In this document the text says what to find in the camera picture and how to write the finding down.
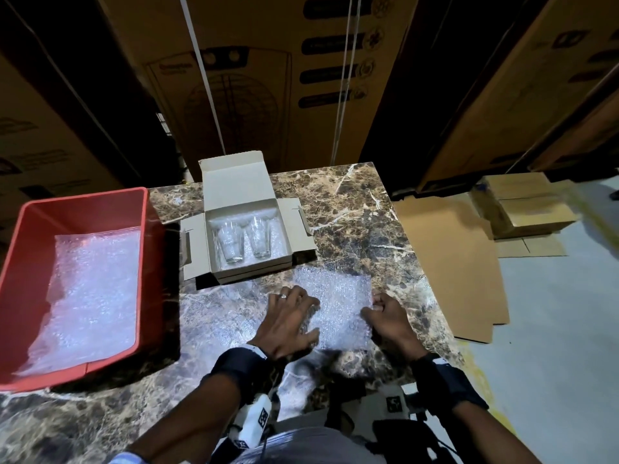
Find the red plastic bin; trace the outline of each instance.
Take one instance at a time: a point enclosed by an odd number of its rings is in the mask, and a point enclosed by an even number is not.
[[[88,234],[140,226],[135,343],[104,360],[31,376],[14,373],[50,311],[46,301],[55,259],[55,235]],[[0,275],[0,391],[30,391],[73,381],[108,366],[163,334],[163,235],[165,229],[145,187],[34,200],[22,206]]]

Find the brown marble table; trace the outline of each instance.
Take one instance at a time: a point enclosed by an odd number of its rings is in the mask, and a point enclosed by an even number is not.
[[[313,265],[372,277],[406,306],[429,349],[462,364],[457,344],[370,163],[271,176],[278,197],[299,197],[314,231]],[[178,221],[202,211],[201,184],[161,187],[151,201],[167,223],[166,337],[155,352],[112,365],[83,381],[0,395],[0,462],[100,463],[149,428],[197,386],[219,353],[243,343],[264,315],[267,294],[290,283],[291,271],[198,290],[178,272]],[[336,356],[314,353],[285,374],[280,418],[327,405],[330,374],[410,382],[376,347]]]

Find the left hand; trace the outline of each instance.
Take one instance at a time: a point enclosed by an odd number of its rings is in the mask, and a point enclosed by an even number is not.
[[[310,307],[318,304],[318,298],[308,296],[300,286],[284,286],[279,295],[269,295],[267,314],[248,343],[274,360],[309,348],[318,342],[318,329],[302,334],[299,328]]]

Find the hand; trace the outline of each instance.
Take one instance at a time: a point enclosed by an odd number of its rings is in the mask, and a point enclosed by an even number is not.
[[[308,296],[300,286],[284,286],[279,295],[269,295],[269,308],[256,336],[248,343],[264,351],[269,358],[280,359],[291,353],[305,350],[318,342],[318,329],[302,334],[301,323],[317,298]]]
[[[428,351],[408,323],[406,311],[398,300],[381,292],[374,294],[373,301],[375,306],[382,309],[364,307],[361,310],[362,318],[383,338],[394,343],[407,361],[425,356]]]

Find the glass cup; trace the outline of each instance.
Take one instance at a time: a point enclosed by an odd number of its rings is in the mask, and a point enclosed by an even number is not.
[[[250,237],[251,251],[256,258],[270,256],[270,227],[268,219],[252,217],[247,225],[247,235]]]
[[[243,228],[237,223],[226,221],[217,230],[217,240],[228,264],[237,264],[244,257]]]

